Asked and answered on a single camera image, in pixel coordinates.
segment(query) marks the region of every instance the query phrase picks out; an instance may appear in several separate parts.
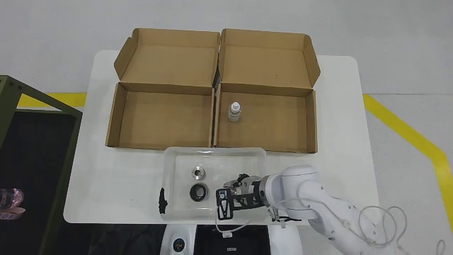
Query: small bottle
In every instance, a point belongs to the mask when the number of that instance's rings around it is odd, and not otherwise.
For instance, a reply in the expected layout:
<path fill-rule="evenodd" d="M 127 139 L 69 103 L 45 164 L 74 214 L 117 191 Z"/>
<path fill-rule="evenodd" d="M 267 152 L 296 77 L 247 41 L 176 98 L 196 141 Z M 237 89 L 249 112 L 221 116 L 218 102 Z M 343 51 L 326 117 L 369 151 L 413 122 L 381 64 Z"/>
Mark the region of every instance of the small bottle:
<path fill-rule="evenodd" d="M 241 105 L 235 101 L 229 106 L 228 119 L 231 122 L 236 122 L 241 117 Z"/>
<path fill-rule="evenodd" d="M 19 206 L 23 201 L 23 192 L 19 189 L 0 189 L 0 210 Z"/>

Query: metal bearing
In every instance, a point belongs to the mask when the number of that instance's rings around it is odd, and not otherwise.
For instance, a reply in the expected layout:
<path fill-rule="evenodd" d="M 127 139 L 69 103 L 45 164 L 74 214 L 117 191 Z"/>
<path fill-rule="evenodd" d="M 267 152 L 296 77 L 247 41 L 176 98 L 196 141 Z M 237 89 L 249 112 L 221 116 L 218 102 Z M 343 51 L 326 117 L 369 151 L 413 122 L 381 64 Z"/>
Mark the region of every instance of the metal bearing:
<path fill-rule="evenodd" d="M 208 189 L 206 184 L 203 182 L 196 183 L 192 186 L 189 192 L 190 199 L 194 200 L 195 202 L 203 201 L 208 194 Z"/>
<path fill-rule="evenodd" d="M 192 177 L 196 180 L 203 180 L 205 179 L 206 173 L 205 169 L 203 169 L 201 166 L 196 166 L 192 170 Z"/>

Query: white bottle cap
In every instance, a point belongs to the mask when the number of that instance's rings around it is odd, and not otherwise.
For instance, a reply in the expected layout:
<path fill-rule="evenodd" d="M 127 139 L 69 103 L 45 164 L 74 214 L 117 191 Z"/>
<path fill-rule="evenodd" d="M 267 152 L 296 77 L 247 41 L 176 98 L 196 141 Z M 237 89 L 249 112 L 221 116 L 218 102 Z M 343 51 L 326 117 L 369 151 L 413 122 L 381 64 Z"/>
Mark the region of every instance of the white bottle cap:
<path fill-rule="evenodd" d="M 239 113 L 241 111 L 241 105 L 237 101 L 231 104 L 231 112 L 232 113 Z"/>

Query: cardboard box lid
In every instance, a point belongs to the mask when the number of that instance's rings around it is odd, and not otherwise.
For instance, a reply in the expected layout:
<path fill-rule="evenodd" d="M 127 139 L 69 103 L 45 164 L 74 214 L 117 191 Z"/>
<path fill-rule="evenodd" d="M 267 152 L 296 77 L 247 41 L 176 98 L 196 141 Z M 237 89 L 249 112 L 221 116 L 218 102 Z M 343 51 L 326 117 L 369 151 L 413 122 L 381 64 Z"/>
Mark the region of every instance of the cardboard box lid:
<path fill-rule="evenodd" d="M 220 34 L 137 28 L 115 60 L 125 83 L 212 87 Z"/>
<path fill-rule="evenodd" d="M 311 38 L 298 33 L 222 31 L 223 84 L 311 89 L 321 73 Z"/>

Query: metal bushing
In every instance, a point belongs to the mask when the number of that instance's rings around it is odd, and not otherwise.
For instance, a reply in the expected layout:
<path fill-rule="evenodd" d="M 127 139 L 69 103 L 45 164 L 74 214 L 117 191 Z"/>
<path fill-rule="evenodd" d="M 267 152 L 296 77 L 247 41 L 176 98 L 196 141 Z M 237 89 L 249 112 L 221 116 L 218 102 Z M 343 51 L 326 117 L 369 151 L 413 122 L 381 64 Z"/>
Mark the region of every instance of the metal bushing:
<path fill-rule="evenodd" d="M 192 177 L 196 180 L 205 179 L 205 177 L 206 177 L 205 169 L 203 169 L 201 166 L 196 166 L 192 170 Z"/>

